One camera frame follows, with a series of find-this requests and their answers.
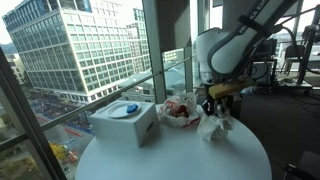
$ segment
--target white round table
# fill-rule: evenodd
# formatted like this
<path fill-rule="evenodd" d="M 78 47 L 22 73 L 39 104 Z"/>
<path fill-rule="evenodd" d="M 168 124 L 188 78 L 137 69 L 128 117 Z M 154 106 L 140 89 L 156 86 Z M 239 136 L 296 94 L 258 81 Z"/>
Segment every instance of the white round table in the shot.
<path fill-rule="evenodd" d="M 200 106 L 197 111 L 203 113 Z M 257 137 L 238 120 L 232 122 L 227 138 L 213 142 L 196 133 L 198 123 L 184 129 L 160 124 L 158 137 L 141 148 L 93 138 L 76 180 L 271 180 Z"/>

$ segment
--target office building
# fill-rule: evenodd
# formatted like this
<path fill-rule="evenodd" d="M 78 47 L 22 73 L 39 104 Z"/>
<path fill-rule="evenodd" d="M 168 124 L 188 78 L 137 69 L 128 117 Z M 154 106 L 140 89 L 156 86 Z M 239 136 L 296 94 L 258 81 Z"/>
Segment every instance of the office building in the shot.
<path fill-rule="evenodd" d="M 139 18 L 124 24 L 121 6 L 112 0 L 24 0 L 2 18 L 35 89 L 89 103 L 151 68 L 142 11 L 132 9 Z"/>
<path fill-rule="evenodd" d="M 18 54 L 6 54 L 6 58 L 10 64 L 13 74 L 17 78 L 19 84 L 25 83 L 25 69 Z"/>

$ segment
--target railing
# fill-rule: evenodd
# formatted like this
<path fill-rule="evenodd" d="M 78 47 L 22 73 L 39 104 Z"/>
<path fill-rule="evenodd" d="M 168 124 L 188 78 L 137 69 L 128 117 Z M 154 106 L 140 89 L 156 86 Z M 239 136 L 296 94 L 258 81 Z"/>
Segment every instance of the railing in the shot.
<path fill-rule="evenodd" d="M 166 69 L 164 69 L 164 71 L 167 71 L 167 70 L 171 69 L 172 67 L 175 67 L 175 66 L 177 66 L 177 65 L 179 65 L 181 63 L 184 63 L 184 62 L 186 62 L 188 60 L 192 60 L 192 58 L 194 58 L 194 57 L 195 56 L 191 56 L 189 58 L 183 59 L 183 60 L 173 64 L 172 66 L 167 67 Z M 139 84 L 141 84 L 141 83 L 143 83 L 143 82 L 145 82 L 145 81 L 147 81 L 147 80 L 149 80 L 149 79 L 151 79 L 151 78 L 153 78 L 155 76 L 158 76 L 160 74 L 163 74 L 163 72 L 159 71 L 157 73 L 154 73 L 154 74 L 152 74 L 150 76 L 147 76 L 147 77 L 145 77 L 145 78 L 143 78 L 143 79 L 141 79 L 141 80 L 139 80 L 139 81 L 137 81 L 135 83 L 132 83 L 131 85 L 129 85 L 129 86 L 125 87 L 125 88 L 119 89 L 119 90 L 117 90 L 117 91 L 109 94 L 108 96 L 105 96 L 105 97 L 103 97 L 103 98 L 101 98 L 101 99 L 99 99 L 97 101 L 94 101 L 94 102 L 92 102 L 92 103 L 90 103 L 88 105 L 85 105 L 83 107 L 79 107 L 78 109 L 75 109 L 75 110 L 73 110 L 73 111 L 71 111 L 71 112 L 69 112 L 69 113 L 67 113 L 67 114 L 65 114 L 65 115 L 63 115 L 63 116 L 61 116 L 61 117 L 59 117 L 57 119 L 54 119 L 54 120 L 52 120 L 52 121 L 50 121 L 50 122 L 48 122 L 46 124 L 43 124 L 41 126 L 41 128 L 42 128 L 43 131 L 46 131 L 46 130 L 48 130 L 48 129 L 50 129 L 50 128 L 52 128 L 52 127 L 54 127 L 54 126 L 56 126 L 56 125 L 58 125 L 60 123 L 64 123 L 64 122 L 68 121 L 69 119 L 77 116 L 78 114 L 83 113 L 83 112 L 85 112 L 87 110 L 91 110 L 91 109 L 93 109 L 95 107 L 98 107 L 101 104 L 103 104 L 105 102 L 108 102 L 109 100 L 112 100 L 113 98 L 117 97 L 118 95 L 121 95 L 121 93 L 123 93 L 123 92 L 125 92 L 125 91 L 127 91 L 127 90 L 129 90 L 129 89 L 131 89 L 131 88 L 133 88 L 133 87 L 135 87 L 135 86 L 137 86 L 137 85 L 139 85 Z M 6 150 L 6 149 L 8 149 L 8 148 L 10 148 L 10 147 L 12 147 L 12 146 L 14 146 L 16 144 L 18 144 L 18 143 L 21 143 L 21 142 L 23 142 L 23 141 L 25 141 L 27 139 L 28 139 L 28 136 L 26 134 L 20 134 L 20 135 L 14 137 L 14 138 L 11 138 L 11 139 L 9 139 L 9 140 L 7 140 L 7 141 L 5 141 L 5 142 L 0 144 L 0 152 Z"/>

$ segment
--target city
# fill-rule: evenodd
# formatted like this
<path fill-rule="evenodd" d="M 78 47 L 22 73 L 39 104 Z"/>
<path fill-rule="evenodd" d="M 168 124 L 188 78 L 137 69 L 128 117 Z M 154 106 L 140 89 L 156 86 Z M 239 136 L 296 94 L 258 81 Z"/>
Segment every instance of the city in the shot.
<path fill-rule="evenodd" d="M 53 2 L 23 0 L 2 16 L 13 44 L 1 48 L 40 125 L 150 75 L 152 68 L 141 5 Z M 129 17 L 120 15 L 124 11 Z M 163 53 L 165 67 L 182 59 L 183 49 Z M 185 90 L 181 65 L 166 72 L 168 95 Z M 153 91 L 148 81 L 118 98 L 155 102 Z M 94 137 L 91 113 L 44 132 L 68 179 L 74 179 L 78 160 Z M 19 133 L 0 106 L 0 142 Z M 1 152 L 0 158 L 0 178 L 42 179 L 24 143 Z"/>

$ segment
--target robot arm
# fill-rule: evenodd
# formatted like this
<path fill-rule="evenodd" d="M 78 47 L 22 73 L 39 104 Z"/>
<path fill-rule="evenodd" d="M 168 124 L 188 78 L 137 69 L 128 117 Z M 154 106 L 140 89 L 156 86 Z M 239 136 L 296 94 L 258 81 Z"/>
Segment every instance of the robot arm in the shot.
<path fill-rule="evenodd" d="M 254 1 L 248 13 L 240 18 L 246 21 L 239 21 L 232 32 L 213 28 L 197 37 L 196 51 L 200 63 L 200 76 L 207 89 L 207 100 L 202 107 L 207 115 L 216 112 L 217 103 L 223 103 L 221 98 L 225 95 L 251 84 L 246 80 L 242 85 L 240 83 L 235 86 L 232 83 L 226 86 L 221 83 L 229 78 L 238 78 L 242 69 L 249 63 L 254 45 L 271 35 L 275 23 L 295 2 L 297 0 Z M 210 90 L 212 94 L 209 93 L 209 87 L 213 85 L 217 89 Z"/>

